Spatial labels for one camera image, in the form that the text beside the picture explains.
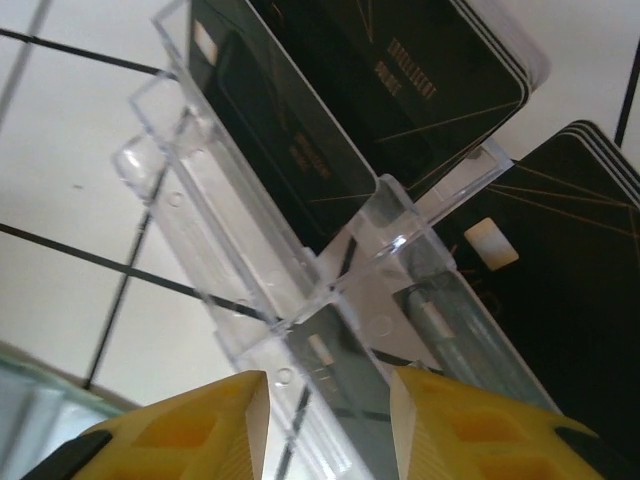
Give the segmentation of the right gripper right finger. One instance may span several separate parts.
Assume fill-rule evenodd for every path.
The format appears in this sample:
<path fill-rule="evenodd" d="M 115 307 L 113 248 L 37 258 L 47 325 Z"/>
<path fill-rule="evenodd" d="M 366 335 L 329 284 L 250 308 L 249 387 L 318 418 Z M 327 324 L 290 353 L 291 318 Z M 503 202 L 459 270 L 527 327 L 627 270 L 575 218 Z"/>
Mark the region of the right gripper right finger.
<path fill-rule="evenodd" d="M 390 382 L 400 480 L 640 480 L 585 425 L 418 368 Z"/>

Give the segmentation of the pale green card holder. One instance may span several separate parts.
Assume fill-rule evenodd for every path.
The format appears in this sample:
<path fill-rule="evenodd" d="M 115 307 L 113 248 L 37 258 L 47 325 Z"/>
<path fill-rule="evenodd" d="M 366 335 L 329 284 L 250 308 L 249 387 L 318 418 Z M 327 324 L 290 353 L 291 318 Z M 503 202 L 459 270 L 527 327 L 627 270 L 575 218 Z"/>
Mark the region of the pale green card holder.
<path fill-rule="evenodd" d="M 90 427 L 137 405 L 0 342 L 0 480 L 19 480 Z"/>

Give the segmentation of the black gold-print card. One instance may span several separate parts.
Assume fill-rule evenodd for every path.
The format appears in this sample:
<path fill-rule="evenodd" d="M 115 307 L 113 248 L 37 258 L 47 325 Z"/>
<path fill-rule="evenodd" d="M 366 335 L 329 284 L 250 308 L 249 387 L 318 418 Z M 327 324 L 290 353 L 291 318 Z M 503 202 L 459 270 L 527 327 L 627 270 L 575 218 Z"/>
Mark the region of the black gold-print card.
<path fill-rule="evenodd" d="M 626 160 L 621 150 L 592 121 L 577 120 L 565 127 L 594 150 L 632 204 L 640 211 L 640 174 Z"/>
<path fill-rule="evenodd" d="M 465 19 L 464 71 L 494 103 L 524 106 L 549 76 L 550 64 L 501 0 L 450 0 Z"/>
<path fill-rule="evenodd" d="M 565 127 L 436 232 L 559 409 L 640 461 L 640 211 Z"/>
<path fill-rule="evenodd" d="M 422 197 L 521 107 L 464 71 L 450 0 L 250 0 L 373 170 Z"/>
<path fill-rule="evenodd" d="M 377 182 L 248 0 L 191 0 L 188 68 L 301 243 L 321 252 Z"/>

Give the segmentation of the clear acrylic card stand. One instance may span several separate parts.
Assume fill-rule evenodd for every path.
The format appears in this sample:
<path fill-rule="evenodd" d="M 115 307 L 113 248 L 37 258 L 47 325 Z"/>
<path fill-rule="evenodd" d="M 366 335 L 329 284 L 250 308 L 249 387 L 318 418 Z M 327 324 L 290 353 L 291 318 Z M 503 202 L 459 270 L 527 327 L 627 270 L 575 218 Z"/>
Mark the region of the clear acrylic card stand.
<path fill-rule="evenodd" d="M 511 166 L 492 139 L 421 211 L 376 191 L 319 253 L 304 246 L 188 68 L 191 0 L 153 17 L 168 68 L 131 96 L 142 133 L 113 159 L 146 203 L 237 370 L 262 369 L 283 438 L 268 480 L 396 480 L 389 382 L 415 366 L 548 410 L 555 403 L 434 224 Z"/>

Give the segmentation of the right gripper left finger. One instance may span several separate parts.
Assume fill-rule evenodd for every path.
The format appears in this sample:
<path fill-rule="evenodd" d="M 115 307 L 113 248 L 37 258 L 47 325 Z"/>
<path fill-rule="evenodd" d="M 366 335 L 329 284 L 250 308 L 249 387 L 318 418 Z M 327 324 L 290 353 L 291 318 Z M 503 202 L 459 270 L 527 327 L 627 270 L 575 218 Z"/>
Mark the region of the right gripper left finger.
<path fill-rule="evenodd" d="M 235 374 L 99 423 L 39 464 L 39 480 L 261 480 L 267 376 Z"/>

